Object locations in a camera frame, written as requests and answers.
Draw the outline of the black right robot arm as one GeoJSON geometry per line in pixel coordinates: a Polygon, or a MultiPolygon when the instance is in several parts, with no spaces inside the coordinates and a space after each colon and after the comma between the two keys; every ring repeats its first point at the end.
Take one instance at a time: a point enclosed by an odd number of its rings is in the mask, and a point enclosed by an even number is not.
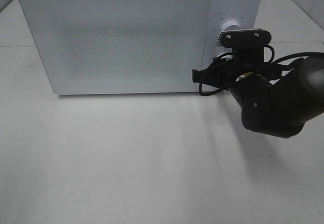
{"type": "Polygon", "coordinates": [[[298,134],[309,120],[323,114],[323,53],[291,54],[273,62],[262,56],[214,58],[192,80],[229,91],[241,107],[243,126],[280,138],[298,134]]]}

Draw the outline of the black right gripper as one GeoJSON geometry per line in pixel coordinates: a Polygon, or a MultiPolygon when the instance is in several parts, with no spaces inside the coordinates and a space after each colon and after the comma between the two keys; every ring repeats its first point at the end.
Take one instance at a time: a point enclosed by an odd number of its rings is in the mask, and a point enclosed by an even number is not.
{"type": "Polygon", "coordinates": [[[261,61],[214,58],[202,71],[192,69],[192,81],[199,83],[201,96],[229,91],[239,103],[269,103],[271,84],[267,78],[268,64],[261,61]]]}

